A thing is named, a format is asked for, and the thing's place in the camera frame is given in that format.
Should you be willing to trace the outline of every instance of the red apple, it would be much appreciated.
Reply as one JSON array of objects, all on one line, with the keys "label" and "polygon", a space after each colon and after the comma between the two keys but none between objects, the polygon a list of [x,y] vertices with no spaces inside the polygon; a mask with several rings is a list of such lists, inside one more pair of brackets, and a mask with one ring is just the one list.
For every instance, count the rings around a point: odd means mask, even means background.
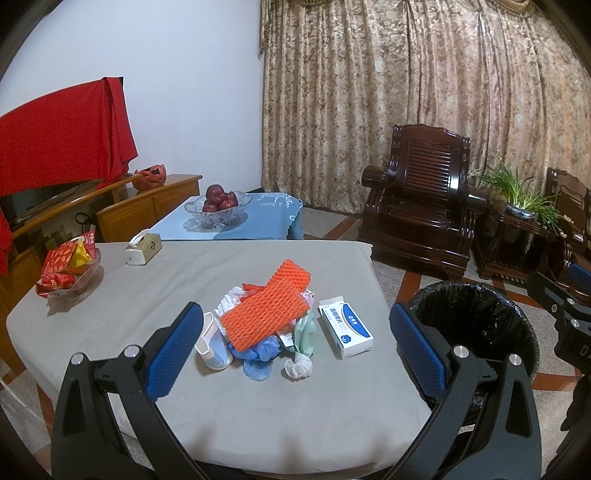
[{"label": "red apple", "polygon": [[228,192],[226,194],[226,200],[231,200],[236,203],[236,205],[238,205],[238,199],[236,198],[236,194],[234,192]]},{"label": "red apple", "polygon": [[220,210],[226,210],[235,206],[237,206],[235,202],[231,200],[224,200],[222,203],[220,203]]},{"label": "red apple", "polygon": [[205,203],[203,204],[202,212],[215,213],[218,210],[219,210],[218,206],[214,203],[209,203],[208,200],[206,200]]},{"label": "red apple", "polygon": [[209,200],[209,203],[214,203],[219,205],[222,203],[226,198],[226,192],[223,191],[221,185],[217,183],[214,185],[210,185],[207,187],[207,192],[205,193],[205,198]]}]

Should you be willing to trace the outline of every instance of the orange foam net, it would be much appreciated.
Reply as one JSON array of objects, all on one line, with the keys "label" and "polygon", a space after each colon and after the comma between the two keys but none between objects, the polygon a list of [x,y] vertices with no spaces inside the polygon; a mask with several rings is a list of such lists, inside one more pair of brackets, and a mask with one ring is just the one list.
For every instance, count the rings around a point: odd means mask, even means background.
[{"label": "orange foam net", "polygon": [[248,301],[225,313],[221,321],[228,338],[240,352],[302,316],[309,308],[291,280],[282,278],[269,281],[263,290],[254,294]]},{"label": "orange foam net", "polygon": [[267,287],[283,280],[284,278],[290,280],[291,283],[293,283],[293,286],[299,291],[304,291],[310,284],[311,275],[309,272],[293,263],[292,260],[287,259],[281,264],[269,282],[267,282]]}]

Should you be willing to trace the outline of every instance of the yellow snack bag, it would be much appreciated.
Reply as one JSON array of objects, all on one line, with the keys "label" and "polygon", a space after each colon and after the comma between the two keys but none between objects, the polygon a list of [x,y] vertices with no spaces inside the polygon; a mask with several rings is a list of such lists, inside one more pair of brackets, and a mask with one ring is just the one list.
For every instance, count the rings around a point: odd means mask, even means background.
[{"label": "yellow snack bag", "polygon": [[72,254],[72,258],[70,259],[70,263],[68,263],[68,266],[69,267],[81,267],[82,265],[85,265],[90,260],[92,260],[92,257],[86,251],[86,248],[84,248],[84,240],[82,240],[82,239],[78,240],[78,243],[76,245],[76,249],[74,250],[74,253]]}]

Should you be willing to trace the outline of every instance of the white wall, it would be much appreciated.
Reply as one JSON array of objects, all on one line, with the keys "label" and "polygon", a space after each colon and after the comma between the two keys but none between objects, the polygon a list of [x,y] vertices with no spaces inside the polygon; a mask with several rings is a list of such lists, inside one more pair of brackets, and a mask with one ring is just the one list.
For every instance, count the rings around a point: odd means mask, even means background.
[{"label": "white wall", "polygon": [[123,76],[138,149],[202,187],[261,186],[260,0],[64,0],[0,82],[0,115],[104,76]]}]

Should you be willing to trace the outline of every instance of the white cotton pad box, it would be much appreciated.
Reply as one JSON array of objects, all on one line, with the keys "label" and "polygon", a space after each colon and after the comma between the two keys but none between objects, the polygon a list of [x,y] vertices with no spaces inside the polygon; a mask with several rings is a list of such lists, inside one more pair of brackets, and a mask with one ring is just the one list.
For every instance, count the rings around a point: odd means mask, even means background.
[{"label": "white cotton pad box", "polygon": [[341,358],[371,349],[374,337],[343,297],[322,300],[319,310]]}]

